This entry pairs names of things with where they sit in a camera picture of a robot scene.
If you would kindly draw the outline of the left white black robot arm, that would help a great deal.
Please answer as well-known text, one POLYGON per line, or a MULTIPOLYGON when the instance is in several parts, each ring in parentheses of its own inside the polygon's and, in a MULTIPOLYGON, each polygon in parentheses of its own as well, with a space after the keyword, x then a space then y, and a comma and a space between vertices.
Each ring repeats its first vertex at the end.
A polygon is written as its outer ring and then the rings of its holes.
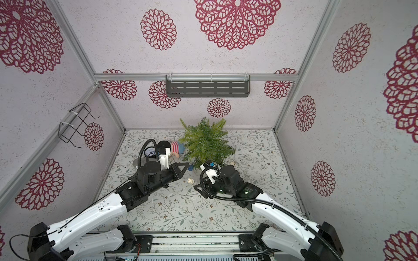
POLYGON ((159 162, 147 162, 126 183, 79 214, 52 225, 35 225, 28 240, 29 260, 76 261, 100 252, 133 250, 137 239, 127 225, 100 234, 87 234, 147 202, 155 191, 182 179, 188 168, 188 163, 173 163, 162 169, 159 162))

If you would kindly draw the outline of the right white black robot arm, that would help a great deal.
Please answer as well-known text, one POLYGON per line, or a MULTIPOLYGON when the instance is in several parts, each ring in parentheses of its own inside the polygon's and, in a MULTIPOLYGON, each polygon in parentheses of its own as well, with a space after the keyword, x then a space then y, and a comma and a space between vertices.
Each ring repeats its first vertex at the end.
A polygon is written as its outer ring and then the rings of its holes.
POLYGON ((319 225, 285 208, 256 185, 246 182, 232 165, 201 165, 196 191, 205 198, 231 201, 279 227, 261 224, 250 242, 261 255, 283 252, 300 261, 340 261, 344 248, 335 228, 319 225))

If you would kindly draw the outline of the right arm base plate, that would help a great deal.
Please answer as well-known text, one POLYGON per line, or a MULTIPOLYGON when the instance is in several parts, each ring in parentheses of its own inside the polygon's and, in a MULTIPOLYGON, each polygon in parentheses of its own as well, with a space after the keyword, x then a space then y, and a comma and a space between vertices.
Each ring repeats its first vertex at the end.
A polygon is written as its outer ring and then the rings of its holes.
POLYGON ((262 250, 252 234, 239 234, 238 243, 240 252, 260 252, 262 250))

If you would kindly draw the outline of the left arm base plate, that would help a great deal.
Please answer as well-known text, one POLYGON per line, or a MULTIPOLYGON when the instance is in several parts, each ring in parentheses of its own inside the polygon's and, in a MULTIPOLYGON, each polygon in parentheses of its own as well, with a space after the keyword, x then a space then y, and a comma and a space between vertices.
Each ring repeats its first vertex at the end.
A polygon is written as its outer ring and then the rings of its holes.
POLYGON ((142 254, 142 253, 150 253, 151 247, 153 242, 152 235, 138 235, 136 236, 136 242, 131 250, 128 253, 131 254, 142 254))

